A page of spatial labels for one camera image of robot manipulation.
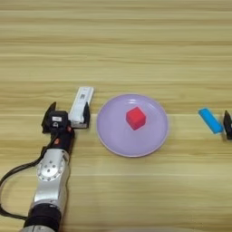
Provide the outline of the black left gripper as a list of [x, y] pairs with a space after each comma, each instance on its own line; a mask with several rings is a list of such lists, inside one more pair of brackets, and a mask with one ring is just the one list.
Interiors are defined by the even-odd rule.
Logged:
[[75, 138], [75, 130], [88, 129], [91, 119], [90, 106], [86, 102], [83, 110], [83, 123], [74, 123], [73, 121], [53, 121], [49, 128], [49, 114], [56, 108], [56, 102], [53, 102], [43, 116], [42, 133], [51, 133], [50, 149], [60, 149], [70, 151]]

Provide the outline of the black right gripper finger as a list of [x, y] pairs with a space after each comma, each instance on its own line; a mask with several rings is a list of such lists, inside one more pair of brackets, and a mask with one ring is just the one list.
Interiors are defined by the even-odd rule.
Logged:
[[223, 123], [226, 131], [227, 139], [232, 140], [232, 118], [228, 111], [225, 111]]

